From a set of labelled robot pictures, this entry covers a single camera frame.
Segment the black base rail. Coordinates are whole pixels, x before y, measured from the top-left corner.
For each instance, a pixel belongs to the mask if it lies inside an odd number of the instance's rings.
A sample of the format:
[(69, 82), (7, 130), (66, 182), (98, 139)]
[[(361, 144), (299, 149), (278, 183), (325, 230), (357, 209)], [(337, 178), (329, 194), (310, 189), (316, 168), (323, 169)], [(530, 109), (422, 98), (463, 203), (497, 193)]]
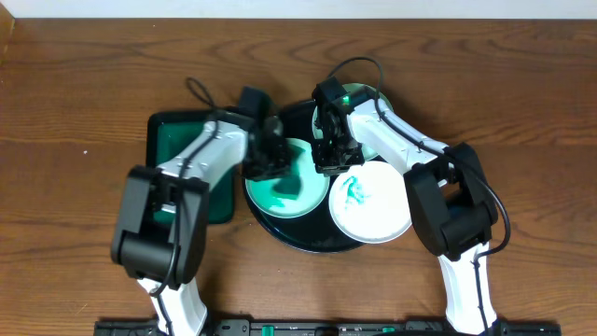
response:
[[(159, 336), (163, 332), (155, 320), (98, 321), (94, 336)], [(407, 321), (381, 323), (250, 322), (244, 319), (220, 320), (207, 324), (201, 336), (377, 336), (377, 335), (456, 335), (443, 321)], [(489, 329), (497, 336), (561, 336), (554, 324), (495, 322)]]

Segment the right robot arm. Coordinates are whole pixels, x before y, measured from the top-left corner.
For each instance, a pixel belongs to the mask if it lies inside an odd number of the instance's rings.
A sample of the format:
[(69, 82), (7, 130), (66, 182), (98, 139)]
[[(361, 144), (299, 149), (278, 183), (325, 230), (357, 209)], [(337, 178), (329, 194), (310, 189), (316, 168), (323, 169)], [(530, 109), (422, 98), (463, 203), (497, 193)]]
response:
[(497, 316), (485, 259), (493, 252), (492, 225), (507, 214), (475, 150), (417, 131), (371, 87), (347, 91), (329, 77), (316, 85), (312, 98), (315, 126), (323, 134), (313, 144), (316, 171), (347, 177), (365, 167), (363, 147), (381, 156), (402, 179), (407, 225), (440, 262), (451, 327), (488, 334)]

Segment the green sponge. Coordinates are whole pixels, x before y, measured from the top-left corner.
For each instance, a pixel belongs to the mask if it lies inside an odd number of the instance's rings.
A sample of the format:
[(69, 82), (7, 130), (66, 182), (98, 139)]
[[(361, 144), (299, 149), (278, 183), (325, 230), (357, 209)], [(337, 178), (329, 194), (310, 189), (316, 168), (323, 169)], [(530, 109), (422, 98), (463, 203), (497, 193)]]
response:
[(302, 182), (298, 175), (280, 178), (271, 187), (271, 193), (282, 199), (296, 200), (302, 190)]

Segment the round black tray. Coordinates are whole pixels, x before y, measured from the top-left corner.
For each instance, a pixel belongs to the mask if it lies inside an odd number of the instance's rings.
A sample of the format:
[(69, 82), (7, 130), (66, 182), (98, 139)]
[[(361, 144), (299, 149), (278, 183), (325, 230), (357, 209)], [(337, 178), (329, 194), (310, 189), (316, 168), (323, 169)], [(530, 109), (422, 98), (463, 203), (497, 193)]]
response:
[[(321, 135), (313, 125), (315, 110), (316, 106), (312, 101), (283, 108), (280, 119), (284, 123), (286, 137), (307, 141), (312, 146), (315, 138)], [(383, 161), (374, 158), (371, 153), (368, 153), (366, 158), (366, 162)], [(304, 251), (338, 253), (357, 248), (364, 243), (357, 242), (341, 232), (330, 215), (328, 198), (332, 184), (337, 177), (337, 175), (329, 176), (330, 184), (327, 195), (314, 210), (302, 217), (289, 219), (272, 217), (261, 212), (249, 200), (245, 182), (243, 191), (257, 221), (276, 239)]]

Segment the black rectangular water tray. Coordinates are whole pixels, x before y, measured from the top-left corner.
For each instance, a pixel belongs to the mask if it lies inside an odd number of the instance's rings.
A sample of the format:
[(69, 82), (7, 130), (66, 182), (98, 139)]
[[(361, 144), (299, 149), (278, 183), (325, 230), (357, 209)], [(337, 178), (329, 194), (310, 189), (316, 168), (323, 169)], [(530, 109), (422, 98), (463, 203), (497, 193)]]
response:
[[(147, 122), (146, 166), (157, 167), (172, 159), (201, 134), (206, 113), (201, 110), (164, 111), (153, 114)], [(235, 169), (228, 170), (210, 191), (209, 224), (232, 220)]]

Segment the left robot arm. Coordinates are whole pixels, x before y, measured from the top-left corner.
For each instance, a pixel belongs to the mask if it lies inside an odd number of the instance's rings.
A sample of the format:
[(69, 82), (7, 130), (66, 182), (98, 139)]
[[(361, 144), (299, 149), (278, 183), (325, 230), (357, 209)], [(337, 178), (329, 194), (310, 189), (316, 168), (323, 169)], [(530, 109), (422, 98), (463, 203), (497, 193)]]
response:
[(236, 106), (212, 105), (201, 134), (169, 161), (127, 175), (111, 259), (151, 297), (166, 335), (199, 335), (207, 320), (196, 274), (215, 185), (235, 166), (255, 181), (290, 172), (273, 108), (266, 92), (245, 87)]

